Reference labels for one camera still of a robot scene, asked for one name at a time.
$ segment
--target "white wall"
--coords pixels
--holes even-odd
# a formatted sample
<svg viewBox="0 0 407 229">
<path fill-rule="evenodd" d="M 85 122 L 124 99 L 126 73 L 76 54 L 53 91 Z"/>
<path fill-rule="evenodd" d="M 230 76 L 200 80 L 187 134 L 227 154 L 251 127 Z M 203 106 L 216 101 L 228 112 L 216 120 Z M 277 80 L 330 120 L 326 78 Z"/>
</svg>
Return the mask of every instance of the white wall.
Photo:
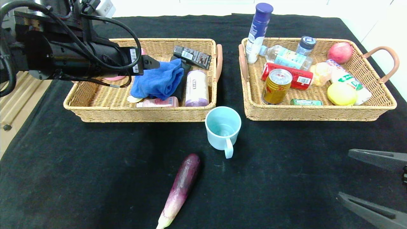
<svg viewBox="0 0 407 229">
<path fill-rule="evenodd" d="M 367 49 L 389 46 L 399 55 L 400 68 L 390 81 L 407 101 L 406 0 L 112 0 L 114 17 L 161 15 L 229 15 L 253 14 L 255 5 L 268 2 L 274 14 L 315 15 L 341 18 Z M 373 55 L 387 73 L 393 61 L 385 51 Z"/>
</svg>

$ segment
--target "yellow ball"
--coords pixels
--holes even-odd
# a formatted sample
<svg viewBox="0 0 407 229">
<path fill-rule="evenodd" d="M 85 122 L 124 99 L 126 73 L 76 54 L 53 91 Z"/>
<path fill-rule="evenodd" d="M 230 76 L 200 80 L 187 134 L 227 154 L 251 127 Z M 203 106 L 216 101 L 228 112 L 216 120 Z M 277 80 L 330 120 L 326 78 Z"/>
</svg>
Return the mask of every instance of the yellow ball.
<svg viewBox="0 0 407 229">
<path fill-rule="evenodd" d="M 346 83 L 335 82 L 328 87 L 329 100 L 338 106 L 352 106 L 357 99 L 356 90 Z"/>
</svg>

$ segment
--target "green packet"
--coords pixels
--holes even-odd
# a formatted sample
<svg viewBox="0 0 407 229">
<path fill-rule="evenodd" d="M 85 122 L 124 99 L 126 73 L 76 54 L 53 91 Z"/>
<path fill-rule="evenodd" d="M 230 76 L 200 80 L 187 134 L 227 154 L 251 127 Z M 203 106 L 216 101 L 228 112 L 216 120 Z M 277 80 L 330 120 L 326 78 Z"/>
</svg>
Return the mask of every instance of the green packet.
<svg viewBox="0 0 407 229">
<path fill-rule="evenodd" d="M 322 101 L 308 99 L 292 99 L 290 101 L 290 105 L 322 106 Z"/>
</svg>

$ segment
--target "eggplant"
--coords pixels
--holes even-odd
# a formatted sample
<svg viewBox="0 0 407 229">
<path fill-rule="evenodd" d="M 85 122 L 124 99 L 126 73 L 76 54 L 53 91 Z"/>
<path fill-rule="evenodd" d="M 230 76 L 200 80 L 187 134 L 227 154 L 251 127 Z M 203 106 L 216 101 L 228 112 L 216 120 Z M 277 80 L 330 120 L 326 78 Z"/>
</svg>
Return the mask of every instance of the eggplant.
<svg viewBox="0 0 407 229">
<path fill-rule="evenodd" d="M 178 174 L 175 177 L 173 187 L 168 195 L 165 207 L 158 219 L 158 226 L 156 229 L 168 227 L 178 214 L 195 182 L 200 162 L 201 160 L 196 154 L 188 155 L 188 157 L 182 162 Z"/>
</svg>

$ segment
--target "gold can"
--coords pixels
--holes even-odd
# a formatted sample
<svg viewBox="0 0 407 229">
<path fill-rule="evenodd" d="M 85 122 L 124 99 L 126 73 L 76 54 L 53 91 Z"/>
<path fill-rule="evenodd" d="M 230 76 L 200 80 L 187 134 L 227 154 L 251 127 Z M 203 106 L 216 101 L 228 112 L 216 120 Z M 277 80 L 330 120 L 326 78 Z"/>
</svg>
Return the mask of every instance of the gold can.
<svg viewBox="0 0 407 229">
<path fill-rule="evenodd" d="M 274 69 L 264 83 L 261 99 L 265 104 L 281 103 L 291 86 L 293 76 L 284 69 Z"/>
</svg>

